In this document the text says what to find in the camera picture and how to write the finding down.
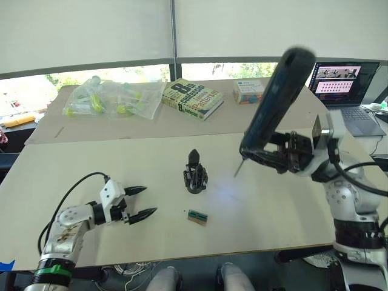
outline clear plastic bag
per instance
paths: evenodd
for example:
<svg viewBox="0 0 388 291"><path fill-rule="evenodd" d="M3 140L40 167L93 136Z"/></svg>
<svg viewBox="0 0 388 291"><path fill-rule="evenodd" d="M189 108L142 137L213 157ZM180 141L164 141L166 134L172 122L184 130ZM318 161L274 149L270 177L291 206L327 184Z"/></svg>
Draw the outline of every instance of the clear plastic bag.
<svg viewBox="0 0 388 291"><path fill-rule="evenodd" d="M101 81L94 76L74 89L63 114L69 117L136 114L153 119L165 86L165 82L129 84Z"/></svg>

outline window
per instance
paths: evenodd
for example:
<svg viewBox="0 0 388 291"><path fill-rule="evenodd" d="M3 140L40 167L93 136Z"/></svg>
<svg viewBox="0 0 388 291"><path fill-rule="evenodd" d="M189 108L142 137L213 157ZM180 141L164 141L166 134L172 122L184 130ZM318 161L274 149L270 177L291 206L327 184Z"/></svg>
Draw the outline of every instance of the window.
<svg viewBox="0 0 388 291"><path fill-rule="evenodd" d="M191 81L271 77L275 62L182 64L182 77Z"/></svg>
<svg viewBox="0 0 388 291"><path fill-rule="evenodd" d="M86 70L0 80L0 119L2 116L45 110L62 86L81 85L95 75L115 82L170 81L169 65Z"/></svg>

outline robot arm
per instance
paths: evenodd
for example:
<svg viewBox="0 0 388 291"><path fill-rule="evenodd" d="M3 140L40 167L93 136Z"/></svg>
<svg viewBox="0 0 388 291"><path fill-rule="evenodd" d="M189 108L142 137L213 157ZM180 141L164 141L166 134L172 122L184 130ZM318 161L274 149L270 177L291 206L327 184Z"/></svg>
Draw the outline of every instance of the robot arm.
<svg viewBox="0 0 388 291"><path fill-rule="evenodd" d="M100 191L101 203L93 201L69 207L59 213L42 251L32 283L26 291L67 290L86 232L99 224L114 221L134 224L156 211L156 208L145 209L133 216L125 211L125 196L135 195L145 189L143 186L124 189L120 183L110 179Z"/></svg>
<svg viewBox="0 0 388 291"><path fill-rule="evenodd" d="M338 262L331 266L335 290L388 290L387 250L378 225L377 208L385 191L373 189L362 168L340 171L358 161L339 151L346 132L341 112L318 115L313 141L296 132L275 132L313 69L315 57L301 48L285 52L263 93L262 101L240 145L243 160L251 159L282 174L290 171L322 182L334 219ZM277 145L275 152L265 150Z"/></svg>

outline small component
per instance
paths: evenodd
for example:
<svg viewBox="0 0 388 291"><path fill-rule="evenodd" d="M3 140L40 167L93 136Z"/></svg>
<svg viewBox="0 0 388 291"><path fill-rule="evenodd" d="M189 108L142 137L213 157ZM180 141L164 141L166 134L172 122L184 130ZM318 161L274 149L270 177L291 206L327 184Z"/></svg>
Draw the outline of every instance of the small component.
<svg viewBox="0 0 388 291"><path fill-rule="evenodd" d="M208 215L195 210L190 209L187 214L187 219L194 221L202 226L206 225Z"/></svg>
<svg viewBox="0 0 388 291"><path fill-rule="evenodd" d="M199 163L199 153L193 149L189 154L189 163L183 171L184 184L192 194L198 194L206 189L206 169Z"/></svg>

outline book cover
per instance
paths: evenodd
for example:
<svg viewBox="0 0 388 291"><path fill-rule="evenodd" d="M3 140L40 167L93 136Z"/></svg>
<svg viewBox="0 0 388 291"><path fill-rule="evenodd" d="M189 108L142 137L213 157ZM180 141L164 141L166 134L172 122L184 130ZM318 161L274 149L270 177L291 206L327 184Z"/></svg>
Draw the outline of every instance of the book cover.
<svg viewBox="0 0 388 291"><path fill-rule="evenodd" d="M198 120L205 120L224 102L219 91L192 81L178 79L166 86L162 102Z"/></svg>

